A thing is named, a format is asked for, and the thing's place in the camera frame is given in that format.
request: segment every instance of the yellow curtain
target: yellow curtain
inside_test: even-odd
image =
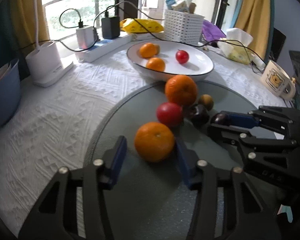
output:
[[[234,27],[244,30],[253,37],[249,48],[264,58],[270,29],[270,0],[243,0]]]
[[[39,18],[39,41],[49,39],[42,2],[37,0]],[[10,0],[10,13],[15,35],[20,47],[35,42],[35,20],[33,0]],[[30,46],[23,52],[28,54],[35,46]]]

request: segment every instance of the white tablecloth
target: white tablecloth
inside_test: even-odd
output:
[[[94,130],[122,98],[147,83],[127,61],[127,44],[94,63],[76,63],[55,85],[25,79],[15,116],[0,129],[0,217],[17,236],[32,205],[60,166],[82,167]],[[207,80],[259,105],[285,106],[250,67],[206,52],[214,62]]]

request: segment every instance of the white lamp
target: white lamp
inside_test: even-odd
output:
[[[54,41],[39,45],[39,19],[37,0],[34,2],[36,48],[26,56],[26,62],[35,85],[48,87],[56,83],[72,67],[73,61],[60,58]]]

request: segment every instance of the purple plastic bag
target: purple plastic bag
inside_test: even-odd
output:
[[[203,21],[202,34],[206,41],[218,41],[220,38],[226,37],[222,30],[207,20]]]

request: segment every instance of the mug handle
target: mug handle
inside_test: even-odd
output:
[[[286,94],[284,91],[282,91],[282,93],[280,95],[285,100],[292,99],[294,97],[295,93],[296,93],[295,84],[291,80],[289,80],[288,84],[290,85],[290,92]]]

